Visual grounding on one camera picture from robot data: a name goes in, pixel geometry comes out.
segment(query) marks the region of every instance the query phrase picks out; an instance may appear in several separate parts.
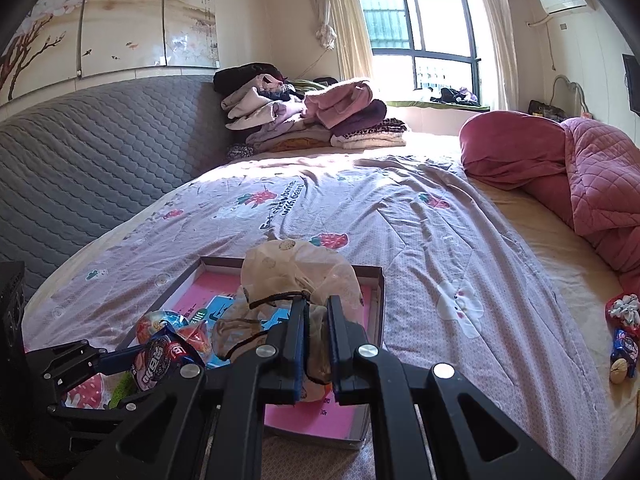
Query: robotic arm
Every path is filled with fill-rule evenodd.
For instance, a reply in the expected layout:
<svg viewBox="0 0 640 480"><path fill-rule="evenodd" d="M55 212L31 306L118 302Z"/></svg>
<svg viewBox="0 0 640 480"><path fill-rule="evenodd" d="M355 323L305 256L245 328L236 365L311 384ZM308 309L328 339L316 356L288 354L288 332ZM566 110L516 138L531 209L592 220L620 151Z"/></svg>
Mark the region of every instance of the robotic arm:
<svg viewBox="0 0 640 480"><path fill-rule="evenodd" d="M426 446L439 479L572 478L450 365L404 364L344 319L338 296L327 308L335 399L370 406L378 480L431 480ZM13 355L2 388L18 381L22 395L0 422L28 428L11 444L53 478L258 480L264 407L299 400L307 326L308 303L296 298L289 320L233 364L185 365L113 410L68 408L61 399L98 372L127 370L140 347L107 353L82 340ZM7 443L1 446L3 463L14 465L11 478L26 478Z"/></svg>

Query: plastic bag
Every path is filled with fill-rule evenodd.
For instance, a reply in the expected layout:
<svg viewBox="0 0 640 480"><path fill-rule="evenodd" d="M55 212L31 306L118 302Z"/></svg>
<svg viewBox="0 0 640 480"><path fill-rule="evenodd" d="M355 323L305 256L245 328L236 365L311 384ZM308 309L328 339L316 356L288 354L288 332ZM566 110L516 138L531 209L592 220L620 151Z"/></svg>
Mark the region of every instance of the plastic bag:
<svg viewBox="0 0 640 480"><path fill-rule="evenodd" d="M262 322L289 300L249 304L275 294L303 292L309 297L309 356L303 380L303 400L324 397L331 381L326 307L329 296L340 296L344 317L363 325L364 303L353 267L337 252L304 240L271 240L247 251L240 273L241 286L211 332L215 354L233 362L264 343Z"/></svg>

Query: bed sheet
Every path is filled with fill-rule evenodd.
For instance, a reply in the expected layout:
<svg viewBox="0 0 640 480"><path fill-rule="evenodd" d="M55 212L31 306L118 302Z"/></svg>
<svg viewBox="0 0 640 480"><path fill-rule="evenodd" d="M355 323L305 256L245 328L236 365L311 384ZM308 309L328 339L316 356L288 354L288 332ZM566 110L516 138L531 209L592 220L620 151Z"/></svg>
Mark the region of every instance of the bed sheet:
<svg viewBox="0 0 640 480"><path fill-rule="evenodd" d="M254 159L305 156L315 159L316 166L324 164L327 167L336 167L346 164L348 160L364 156L367 158L388 154L395 156L421 154L431 158L440 156L459 158L460 156L457 137L412 133L407 140L408 144L404 148L384 148L355 153L335 153L333 149L305 150L299 153L265 153ZM333 155L322 157L326 153ZM613 456L617 456L633 430L636 414L634 394L637 386L636 383L629 381L623 386L610 386L607 380L610 334L604 323L602 305L620 289L615 275L581 238L576 237L559 219L535 200L520 193L503 192L477 182L474 182L474 185L494 201L527 241L568 303L569 311L583 334L607 393L611 408L610 437L614 447ZM65 286L72 277L105 250L120 243L133 229L158 213L182 189L184 186L79 251L40 287L27 306L26 319L28 320L39 309L46 308L47 300L57 290ZM271 445L273 443L267 442L266 449Z"/></svg>

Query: window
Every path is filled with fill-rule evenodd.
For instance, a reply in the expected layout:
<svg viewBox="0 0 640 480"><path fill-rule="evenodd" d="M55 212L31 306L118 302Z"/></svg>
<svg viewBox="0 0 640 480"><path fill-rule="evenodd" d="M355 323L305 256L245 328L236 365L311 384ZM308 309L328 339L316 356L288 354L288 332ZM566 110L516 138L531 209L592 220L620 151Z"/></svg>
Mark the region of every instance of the window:
<svg viewBox="0 0 640 480"><path fill-rule="evenodd" d="M466 87L480 99L479 61L467 0L360 0L376 79L385 88Z"/></svg>

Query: pile of clothes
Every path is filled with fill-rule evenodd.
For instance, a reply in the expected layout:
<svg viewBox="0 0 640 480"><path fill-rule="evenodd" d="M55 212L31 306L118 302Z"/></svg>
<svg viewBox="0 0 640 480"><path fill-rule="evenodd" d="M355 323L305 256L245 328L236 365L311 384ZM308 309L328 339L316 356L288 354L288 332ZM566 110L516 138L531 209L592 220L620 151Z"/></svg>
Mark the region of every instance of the pile of clothes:
<svg viewBox="0 0 640 480"><path fill-rule="evenodd" d="M453 105L465 105L465 106L478 106L482 105L478 102L478 97L468 88L462 87L459 90L453 88L441 88L440 97L432 97L432 103L440 104L453 104Z"/></svg>
<svg viewBox="0 0 640 480"><path fill-rule="evenodd" d="M241 71L235 84L229 84L227 70L221 71L226 83L222 109L230 121L226 127L238 133L239 141L229 148L229 160L305 148L360 150L405 145L406 124L385 119L386 105L374 97L368 80L325 87L308 81L287 82L274 67L254 75L255 70L271 65L247 67L228 69ZM214 77L216 91L223 93L219 86Z"/></svg>

